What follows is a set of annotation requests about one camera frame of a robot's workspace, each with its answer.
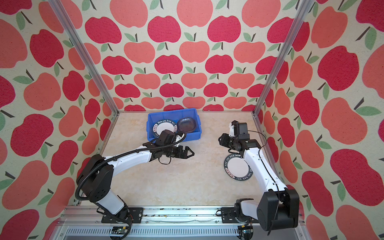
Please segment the left aluminium frame post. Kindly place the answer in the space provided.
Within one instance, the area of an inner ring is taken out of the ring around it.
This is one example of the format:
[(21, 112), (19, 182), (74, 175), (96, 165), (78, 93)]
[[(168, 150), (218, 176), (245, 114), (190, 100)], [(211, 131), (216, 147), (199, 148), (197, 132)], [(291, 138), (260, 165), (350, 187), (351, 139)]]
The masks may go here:
[(87, 48), (85, 47), (84, 43), (82, 42), (81, 38), (79, 37), (75, 26), (73, 25), (69, 15), (67, 14), (64, 5), (61, 3), (61, 1), (49, 1), (50, 6), (52, 7), (55, 15), (57, 16), (58, 20), (60, 21), (61, 25), (63, 26), (65, 32), (69, 36), (69, 39), (72, 41), (74, 47), (76, 48), (80, 58), (82, 59), (83, 63), (85, 64), (85, 67), (87, 68), (90, 76), (95, 81), (95, 84), (97, 85), (98, 89), (100, 90), (103, 98), (105, 99), (106, 103), (108, 104), (109, 108), (112, 111), (112, 114), (114, 116), (119, 116), (120, 112), (117, 108), (117, 105), (115, 101), (113, 100), (113, 97), (111, 96), (103, 78), (101, 77), (100, 73), (98, 72)]

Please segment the aluminium frame post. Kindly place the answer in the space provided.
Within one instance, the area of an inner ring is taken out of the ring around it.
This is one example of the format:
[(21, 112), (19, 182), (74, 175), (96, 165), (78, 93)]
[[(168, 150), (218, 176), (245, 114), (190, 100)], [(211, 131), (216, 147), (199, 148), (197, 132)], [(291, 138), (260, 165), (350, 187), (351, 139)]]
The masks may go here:
[(100, 90), (103, 98), (105, 99), (106, 103), (108, 104), (109, 108), (112, 111), (112, 114), (114, 116), (119, 116), (120, 112), (117, 108), (117, 105), (115, 101), (113, 100), (113, 97), (111, 96), (103, 78), (101, 77), (100, 73), (98, 72), (87, 48), (85, 47), (84, 43), (82, 42), (81, 38), (79, 37), (75, 26), (73, 25), (69, 15), (67, 14), (64, 5), (61, 3), (61, 1), (49, 1), (50, 6), (52, 7), (55, 15), (57, 16), (58, 20), (60, 21), (61, 25), (63, 26), (65, 32), (69, 36), (69, 39), (72, 41), (74, 47), (76, 48), (80, 58), (82, 59), (83, 63), (85, 64), (85, 67), (87, 68), (90, 76), (95, 81), (95, 84), (97, 85), (98, 89)]
[(301, 26), (303, 25), (304, 20), (306, 19), (306, 16), (308, 12), (310, 11), (310, 8), (312, 4), (315, 3), (315, 1), (301, 1), (302, 4), (300, 5), (298, 12), (293, 20), (292, 26), (287, 34), (287, 37), (285, 41), (283, 42), (282, 48), (279, 51), (279, 55), (277, 56), (277, 59), (275, 61), (275, 64), (272, 68), (271, 73), (267, 77), (267, 81), (265, 83), (265, 86), (263, 88), (263, 91), (261, 93), (261, 96), (258, 99), (258, 102), (256, 104), (256, 107), (254, 111), (252, 112), (252, 117), (254, 119), (257, 118), (259, 111), (262, 108), (263, 103), (265, 102), (267, 95), (272, 87), (273, 82), (277, 79), (277, 74), (280, 72), (280, 69), (285, 61), (286, 56), (289, 54), (289, 51), (293, 49), (293, 42), (295, 38), (297, 37)]

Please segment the green rim plate front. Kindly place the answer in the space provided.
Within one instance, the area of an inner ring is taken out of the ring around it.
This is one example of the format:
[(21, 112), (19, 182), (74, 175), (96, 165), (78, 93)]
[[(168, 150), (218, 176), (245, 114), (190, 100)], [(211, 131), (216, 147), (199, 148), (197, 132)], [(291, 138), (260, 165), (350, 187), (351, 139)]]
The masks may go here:
[(155, 137), (159, 137), (161, 133), (165, 130), (171, 131), (173, 133), (177, 132), (177, 124), (169, 119), (164, 119), (154, 123), (152, 127), (152, 132)]

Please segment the blue plastic bin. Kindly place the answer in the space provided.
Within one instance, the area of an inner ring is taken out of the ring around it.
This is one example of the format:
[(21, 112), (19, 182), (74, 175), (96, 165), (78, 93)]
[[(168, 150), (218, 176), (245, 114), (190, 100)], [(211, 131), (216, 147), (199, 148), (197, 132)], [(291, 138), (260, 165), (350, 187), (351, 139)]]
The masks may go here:
[(185, 142), (199, 140), (202, 136), (201, 120), (196, 109), (174, 110), (148, 114), (147, 139), (158, 138), (164, 130), (175, 134), (184, 131)]

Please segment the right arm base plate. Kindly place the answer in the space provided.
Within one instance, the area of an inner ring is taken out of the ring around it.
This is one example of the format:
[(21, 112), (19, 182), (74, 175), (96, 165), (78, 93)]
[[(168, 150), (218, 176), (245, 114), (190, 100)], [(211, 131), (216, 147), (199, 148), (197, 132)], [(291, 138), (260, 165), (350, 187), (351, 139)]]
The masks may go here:
[(218, 209), (215, 215), (221, 218), (223, 224), (258, 224), (259, 221), (251, 218), (245, 217), (243, 220), (240, 220), (237, 215), (234, 207), (222, 207)]

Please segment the aluminium front rail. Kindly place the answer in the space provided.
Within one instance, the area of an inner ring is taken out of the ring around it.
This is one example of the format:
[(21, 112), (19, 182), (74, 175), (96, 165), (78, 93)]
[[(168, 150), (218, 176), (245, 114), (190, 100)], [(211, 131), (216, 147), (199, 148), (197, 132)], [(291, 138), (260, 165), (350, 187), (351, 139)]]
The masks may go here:
[(135, 206), (132, 226), (100, 214), (97, 207), (67, 207), (50, 240), (309, 240), (303, 223), (268, 234), (258, 222), (240, 224), (220, 206)]

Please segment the green rim plate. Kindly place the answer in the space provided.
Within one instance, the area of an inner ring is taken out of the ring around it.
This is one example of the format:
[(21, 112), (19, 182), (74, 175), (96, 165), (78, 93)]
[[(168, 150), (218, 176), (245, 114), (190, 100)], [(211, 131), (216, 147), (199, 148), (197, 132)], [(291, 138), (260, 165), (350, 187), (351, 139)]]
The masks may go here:
[(227, 175), (239, 182), (247, 181), (253, 176), (253, 171), (240, 154), (230, 154), (224, 160)]
[(165, 130), (171, 131), (173, 133), (177, 132), (177, 124), (169, 119), (164, 119), (154, 123), (152, 127), (152, 132), (155, 137), (159, 137), (161, 133)]

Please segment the clear glass plate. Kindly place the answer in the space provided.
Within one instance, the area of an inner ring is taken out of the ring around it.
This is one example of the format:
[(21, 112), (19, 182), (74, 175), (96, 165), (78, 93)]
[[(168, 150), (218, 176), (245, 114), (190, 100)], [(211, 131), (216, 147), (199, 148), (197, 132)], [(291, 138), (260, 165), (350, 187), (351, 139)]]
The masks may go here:
[(184, 133), (193, 133), (197, 128), (197, 122), (193, 118), (183, 118), (177, 122), (178, 131)]

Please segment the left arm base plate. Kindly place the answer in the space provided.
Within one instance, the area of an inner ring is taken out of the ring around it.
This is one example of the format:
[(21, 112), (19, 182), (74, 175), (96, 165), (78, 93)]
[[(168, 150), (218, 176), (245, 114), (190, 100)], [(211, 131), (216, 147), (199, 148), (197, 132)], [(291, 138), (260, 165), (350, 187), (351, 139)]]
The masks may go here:
[[(128, 207), (123, 208), (117, 215), (117, 218), (123, 219), (125, 221), (131, 222), (133, 224), (140, 224), (142, 222), (144, 208), (134, 208)], [(110, 217), (106, 214), (103, 214), (101, 222), (103, 224), (124, 224), (125, 222), (116, 220), (113, 217)]]

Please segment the right aluminium frame post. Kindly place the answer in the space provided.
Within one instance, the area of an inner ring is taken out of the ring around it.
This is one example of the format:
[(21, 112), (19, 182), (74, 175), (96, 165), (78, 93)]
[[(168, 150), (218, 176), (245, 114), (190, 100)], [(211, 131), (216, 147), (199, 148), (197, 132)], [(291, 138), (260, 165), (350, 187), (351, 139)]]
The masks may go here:
[(285, 61), (286, 56), (289, 54), (289, 51), (293, 49), (293, 42), (295, 38), (297, 37), (301, 26), (303, 25), (304, 20), (306, 19), (306, 16), (308, 12), (310, 11), (310, 8), (312, 4), (315, 3), (315, 1), (301, 1), (302, 4), (300, 5), (298, 12), (293, 20), (292, 26), (287, 34), (287, 37), (285, 41), (283, 42), (282, 48), (279, 51), (279, 55), (277, 56), (277, 59), (275, 61), (275, 64), (272, 68), (271, 73), (267, 77), (267, 81), (265, 83), (265, 86), (263, 88), (263, 91), (261, 93), (261, 96), (258, 99), (258, 102), (256, 104), (256, 107), (254, 111), (252, 112), (252, 117), (254, 119), (257, 118), (259, 111), (262, 108), (263, 103), (265, 102), (267, 95), (272, 87), (273, 82), (277, 79), (277, 74), (280, 72), (280, 69)]

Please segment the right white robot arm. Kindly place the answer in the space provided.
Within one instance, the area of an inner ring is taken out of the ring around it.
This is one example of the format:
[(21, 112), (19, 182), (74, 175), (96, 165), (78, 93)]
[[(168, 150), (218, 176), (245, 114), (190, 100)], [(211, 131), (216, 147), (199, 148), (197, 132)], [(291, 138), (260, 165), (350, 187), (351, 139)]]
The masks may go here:
[(240, 223), (259, 222), (264, 231), (296, 228), (299, 225), (299, 194), (290, 190), (273, 171), (262, 146), (251, 139), (247, 123), (232, 121), (230, 133), (219, 137), (219, 144), (238, 152), (264, 191), (259, 201), (239, 199), (234, 205), (235, 219)]

